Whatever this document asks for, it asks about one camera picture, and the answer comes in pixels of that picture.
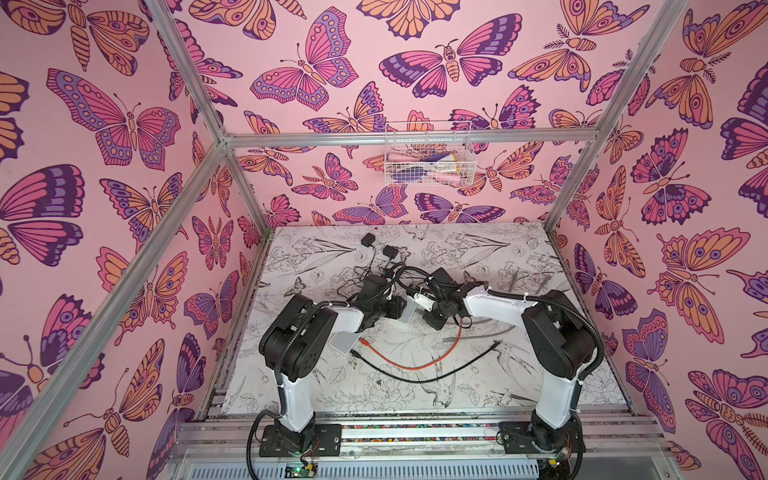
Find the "white network switch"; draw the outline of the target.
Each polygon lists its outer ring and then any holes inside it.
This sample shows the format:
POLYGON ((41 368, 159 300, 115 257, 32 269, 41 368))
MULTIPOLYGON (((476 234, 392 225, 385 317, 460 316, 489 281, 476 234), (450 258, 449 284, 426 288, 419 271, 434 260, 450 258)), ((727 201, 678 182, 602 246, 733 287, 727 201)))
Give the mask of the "white network switch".
POLYGON ((405 306, 403 307, 403 310, 398 317, 398 321, 403 325, 408 325, 414 316, 418 313, 419 308, 420 306, 416 302, 412 300, 406 300, 405 306))
POLYGON ((329 346, 340 355, 348 355, 359 339, 359 333, 336 332, 332 334, 329 346))

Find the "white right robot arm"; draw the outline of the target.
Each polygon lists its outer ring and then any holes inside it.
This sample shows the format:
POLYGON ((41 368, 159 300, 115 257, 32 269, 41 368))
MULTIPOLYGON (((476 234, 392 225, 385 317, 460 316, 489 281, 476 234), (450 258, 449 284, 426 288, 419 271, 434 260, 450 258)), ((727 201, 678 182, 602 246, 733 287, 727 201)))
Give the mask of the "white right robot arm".
POLYGON ((531 420, 517 437, 542 454, 558 455, 565 448, 578 455, 584 452, 579 400, 586 379, 606 352, 599 332, 565 293, 503 292, 486 282, 458 284, 433 275, 424 288, 409 287, 407 295, 436 326, 453 318, 479 317, 524 329, 542 382, 531 420))

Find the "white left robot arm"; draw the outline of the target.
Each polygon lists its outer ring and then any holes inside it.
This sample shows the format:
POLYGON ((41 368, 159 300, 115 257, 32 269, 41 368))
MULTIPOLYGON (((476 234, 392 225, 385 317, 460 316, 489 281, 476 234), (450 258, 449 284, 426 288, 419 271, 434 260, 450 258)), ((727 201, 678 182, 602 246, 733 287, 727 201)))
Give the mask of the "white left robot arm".
POLYGON ((380 280, 377 291, 369 285, 361 293, 363 298, 352 302, 315 302, 303 294, 295 294, 266 330, 259 343, 259 353, 274 374, 279 410, 262 410, 252 424, 250 441, 255 440, 264 418, 273 419, 259 440, 262 454, 280 449, 301 455, 319 443, 307 377, 326 346, 338 335, 357 340, 380 318, 401 318, 408 305, 405 298, 391 293, 385 279, 380 280))

